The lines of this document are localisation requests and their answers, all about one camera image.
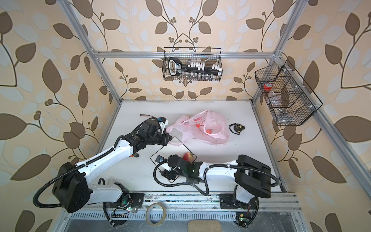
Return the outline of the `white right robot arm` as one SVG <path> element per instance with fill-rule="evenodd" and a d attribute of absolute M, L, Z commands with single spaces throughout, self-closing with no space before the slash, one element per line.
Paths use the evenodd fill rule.
<path fill-rule="evenodd" d="M 159 156 L 153 179 L 166 188 L 192 186 L 203 196 L 210 194 L 209 181 L 228 180 L 236 183 L 232 204 L 247 205 L 252 199 L 271 198 L 271 189 L 281 181 L 271 173 L 271 168 L 247 155 L 227 163 L 187 161 L 178 155 Z"/>

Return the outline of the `pink plastic bag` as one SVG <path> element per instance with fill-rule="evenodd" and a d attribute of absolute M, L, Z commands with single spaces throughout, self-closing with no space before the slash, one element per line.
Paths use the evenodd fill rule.
<path fill-rule="evenodd" d="M 213 129 L 214 134 L 207 134 L 206 129 Z M 193 117 L 181 116 L 166 131 L 177 130 L 182 134 L 182 140 L 177 145 L 191 140 L 198 140 L 214 146 L 225 145 L 229 142 L 230 131 L 226 118 L 216 112 L 205 110 Z"/>

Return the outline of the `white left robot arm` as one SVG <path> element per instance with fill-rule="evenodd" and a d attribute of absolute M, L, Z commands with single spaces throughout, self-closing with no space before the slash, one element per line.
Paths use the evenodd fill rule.
<path fill-rule="evenodd" d="M 114 145 L 77 164 L 63 164 L 57 177 L 48 181 L 34 195 L 38 208 L 62 207 L 74 213 L 85 205 L 115 203 L 127 191 L 121 183 L 94 185 L 92 181 L 101 173 L 125 158 L 129 158 L 147 145 L 166 146 L 172 136 L 166 131 L 168 120 L 151 117 L 127 135 L 119 136 Z"/>

